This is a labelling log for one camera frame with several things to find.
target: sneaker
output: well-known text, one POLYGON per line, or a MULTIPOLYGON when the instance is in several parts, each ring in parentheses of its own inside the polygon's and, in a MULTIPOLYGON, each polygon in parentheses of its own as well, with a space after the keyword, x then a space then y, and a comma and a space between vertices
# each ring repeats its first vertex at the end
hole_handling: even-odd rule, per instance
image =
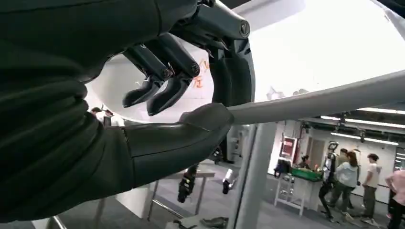
POLYGON ((354 221, 353 217, 348 212, 342 212, 342 215, 344 216, 345 220, 354 221))
POLYGON ((363 218, 362 222, 363 223, 368 223, 368 224, 370 224, 372 226, 374 226, 374 223, 375 223, 374 219, 370 219, 370 218, 363 218))
POLYGON ((371 223, 373 224, 373 226, 375 227, 380 227, 380 224, 378 224, 374 219, 371 219, 371 223))

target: door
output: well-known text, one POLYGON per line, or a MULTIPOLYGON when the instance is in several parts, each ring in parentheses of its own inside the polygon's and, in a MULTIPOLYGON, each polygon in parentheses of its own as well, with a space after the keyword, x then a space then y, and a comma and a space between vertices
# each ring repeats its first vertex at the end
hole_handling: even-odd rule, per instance
POLYGON ((318 139, 312 139, 312 143, 310 148, 310 154, 309 155, 309 166, 313 169, 315 165, 318 165, 319 167, 321 166, 321 163, 324 158, 324 149, 325 149, 325 141, 318 140, 318 139))

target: gray metal bar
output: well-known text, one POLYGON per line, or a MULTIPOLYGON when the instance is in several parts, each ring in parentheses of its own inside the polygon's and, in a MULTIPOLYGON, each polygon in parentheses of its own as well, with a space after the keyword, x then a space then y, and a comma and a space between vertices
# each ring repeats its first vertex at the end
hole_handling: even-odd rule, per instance
POLYGON ((156 197, 156 192, 158 191, 158 186, 159 186, 159 181, 157 180, 157 181, 155 181, 155 187, 153 188, 152 197, 151 197, 150 203, 149 203, 148 217, 146 218, 147 221, 150 221, 150 215, 152 214, 153 203, 157 202, 157 201, 155 201, 155 197, 156 197))
POLYGON ((175 215, 175 216, 178 217, 179 219, 184 218, 183 215, 181 215, 180 213, 178 213, 178 212, 176 212, 175 210, 171 209, 170 207, 167 207, 166 205, 160 203, 159 201, 157 201, 157 200, 154 199, 154 200, 152 200, 152 202, 155 203, 155 204, 157 204, 157 205, 159 205, 159 206, 161 206, 161 207, 164 208, 166 211, 168 211, 168 212, 170 212, 171 214, 175 215))
POLYGON ((250 156, 240 207, 234 229, 257 228, 257 220, 266 186, 268 164, 276 136, 276 123, 258 125, 250 156))
POLYGON ((93 228, 98 229, 101 223, 101 216, 103 215, 106 206, 106 199, 100 199, 97 205, 96 215, 94 216, 93 228))
POLYGON ((58 225, 58 227, 60 229, 67 229, 66 226, 62 223, 61 219, 59 218, 59 216, 54 216, 52 217, 52 219, 55 221, 56 225, 58 225))
POLYGON ((197 205, 195 206, 195 215, 198 215, 198 213, 200 212, 201 201, 203 200, 205 183, 207 182, 207 178, 203 177, 202 181, 203 182, 201 183, 200 194, 198 195, 197 205))
POLYGON ((405 100, 405 70, 322 91, 229 107, 235 124, 329 115, 405 100))
POLYGON ((235 201, 232 206, 231 216, 228 221, 228 226, 226 227, 227 229, 234 229, 237 219, 238 219, 239 210, 241 207, 241 198, 242 198, 244 190, 245 190, 247 171, 249 169, 250 159, 251 159, 251 155, 252 155, 252 148, 253 148, 253 144, 255 142, 255 137, 256 137, 256 131, 257 131, 257 125, 250 125, 247 144, 242 149, 243 150, 242 154, 244 155, 244 159, 242 161, 242 165, 241 165, 241 168, 239 171, 238 184, 236 185, 236 190, 235 190, 236 191, 235 200, 237 200, 237 201, 235 201))

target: woman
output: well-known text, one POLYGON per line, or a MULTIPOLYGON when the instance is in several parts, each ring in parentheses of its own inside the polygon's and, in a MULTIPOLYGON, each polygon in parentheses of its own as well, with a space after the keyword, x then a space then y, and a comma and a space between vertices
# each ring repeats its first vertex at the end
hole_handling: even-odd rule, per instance
POLYGON ((301 157, 301 159, 302 159, 302 161, 301 161, 301 163, 298 164, 298 167, 299 168, 311 169, 309 167, 309 156, 305 155, 305 156, 301 157))
POLYGON ((332 199, 330 200, 329 206, 335 207, 340 195, 342 194, 342 214, 351 217, 347 213, 347 207, 349 205, 350 193, 357 186, 357 176, 359 170, 359 164, 357 163, 356 153, 350 151, 347 153, 349 161, 343 162, 336 169, 336 187, 332 191, 332 199))
POLYGON ((387 186, 395 194, 390 203, 392 214, 388 229, 398 229, 401 225, 402 214, 405 213, 405 170, 397 170, 385 179, 387 186))

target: person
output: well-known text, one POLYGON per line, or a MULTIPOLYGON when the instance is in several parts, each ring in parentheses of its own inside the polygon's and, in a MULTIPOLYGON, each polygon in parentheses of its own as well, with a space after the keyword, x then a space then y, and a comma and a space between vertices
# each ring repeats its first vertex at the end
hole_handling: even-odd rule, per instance
POLYGON ((309 156, 308 155, 305 155, 305 156, 301 157, 301 160, 302 161, 298 164, 299 168, 311 169, 309 167, 309 156))
POLYGON ((398 229, 402 221, 402 214, 405 213, 405 170, 402 168, 395 171, 385 181, 394 193, 393 201, 390 203, 391 219, 387 228, 398 229))
MULTIPOLYGON (((339 154, 339 156, 336 158, 336 167, 339 167, 341 164, 343 164, 344 162, 349 162, 349 158, 347 157, 347 153, 348 153, 348 151, 347 151, 347 149, 345 149, 345 148, 342 148, 341 149, 341 151, 340 151, 340 154, 339 154)), ((358 173, 357 173, 357 179, 359 178, 359 175, 360 175, 360 169, 358 169, 357 170, 358 171, 358 173)), ((349 209, 354 209, 354 206, 353 206, 353 204, 352 204, 352 201, 350 200, 350 198, 349 198, 349 204, 348 204, 348 206, 347 206, 349 209)))
POLYGON ((98 108, 98 107, 93 107, 93 108, 90 110, 90 113, 92 113, 93 115, 96 115, 96 114, 99 113, 99 112, 101 112, 101 109, 98 108))
POLYGON ((337 156, 337 158, 336 158, 336 167, 339 167, 344 162, 349 161, 349 159, 347 157, 347 153, 348 153, 347 149, 345 149, 345 148, 341 149, 339 156, 337 156))
POLYGON ((359 164, 357 162, 356 153, 350 151, 347 153, 348 161, 343 162, 336 169, 336 183, 332 191, 332 199, 329 206, 335 207, 340 195, 342 194, 341 212, 348 218, 352 218, 347 212, 347 207, 350 201, 350 193, 357 186, 357 176, 359 173, 359 164))
POLYGON ((381 173, 381 166, 377 165, 379 157, 376 154, 369 154, 367 156, 370 164, 367 169, 367 177, 363 183, 364 195, 364 213, 362 221, 374 225, 374 207, 375 207, 375 192, 378 187, 378 181, 381 173))

